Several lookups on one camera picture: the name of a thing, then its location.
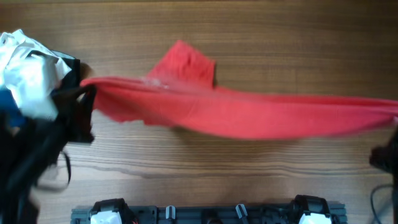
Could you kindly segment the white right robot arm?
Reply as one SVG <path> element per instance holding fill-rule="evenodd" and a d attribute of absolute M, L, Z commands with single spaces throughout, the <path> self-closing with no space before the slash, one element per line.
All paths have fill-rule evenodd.
<path fill-rule="evenodd" d="M 393 222 L 397 224 L 397 128 L 394 134 L 391 136 L 389 142 L 385 146 L 377 146 L 372 149 L 371 155 L 369 157 L 369 163 L 371 166 L 382 170 L 392 176 L 391 184 L 378 185 L 372 189 L 369 201 L 371 206 L 371 211 L 373 214 L 373 220 L 371 223 L 381 224 L 381 214 L 385 209 L 376 211 L 374 206 L 374 195 L 377 191 L 381 189 L 391 188 L 391 201 L 393 209 Z"/>

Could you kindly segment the red t-shirt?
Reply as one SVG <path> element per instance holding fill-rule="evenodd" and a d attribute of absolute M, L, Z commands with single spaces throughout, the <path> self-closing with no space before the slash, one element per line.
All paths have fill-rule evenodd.
<path fill-rule="evenodd" d="M 294 139 L 365 131 L 393 122 L 392 100 L 263 95 L 214 84 L 215 62 L 177 41 L 142 78 L 96 77 L 94 107 L 117 122 L 180 126 L 235 139 Z"/>

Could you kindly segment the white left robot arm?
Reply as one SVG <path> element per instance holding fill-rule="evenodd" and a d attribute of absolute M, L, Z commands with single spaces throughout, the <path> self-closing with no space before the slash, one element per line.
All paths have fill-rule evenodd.
<path fill-rule="evenodd" d="M 51 97 L 58 109 L 53 121 L 27 118 L 11 132 L 12 111 L 1 107 L 1 223 L 35 223 L 38 209 L 29 202 L 30 188 L 68 142 L 93 142 L 91 113 L 94 85 L 58 91 Z"/>

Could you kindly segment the blue folded garment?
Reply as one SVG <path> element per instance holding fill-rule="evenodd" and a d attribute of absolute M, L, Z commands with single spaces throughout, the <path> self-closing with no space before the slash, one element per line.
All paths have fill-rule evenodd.
<path fill-rule="evenodd" d="M 6 124 L 10 127 L 21 127 L 26 122 L 8 89 L 1 90 L 1 112 L 5 113 Z"/>

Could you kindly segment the black folded garment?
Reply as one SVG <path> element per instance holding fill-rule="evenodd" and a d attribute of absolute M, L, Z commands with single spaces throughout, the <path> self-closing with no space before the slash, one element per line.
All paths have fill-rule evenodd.
<path fill-rule="evenodd" d="M 80 59 L 56 50 L 52 50 L 52 53 L 57 57 L 60 57 L 70 68 L 70 71 L 57 82 L 57 87 L 52 90 L 51 94 L 79 87 L 81 82 Z"/>

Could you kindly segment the white printed t-shirt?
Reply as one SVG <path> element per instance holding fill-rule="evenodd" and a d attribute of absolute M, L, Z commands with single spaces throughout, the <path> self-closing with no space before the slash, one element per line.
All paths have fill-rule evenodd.
<path fill-rule="evenodd" d="M 26 117 L 55 120 L 58 109 L 50 97 L 72 69 L 22 30 L 1 34 L 1 89 L 7 89 Z"/>

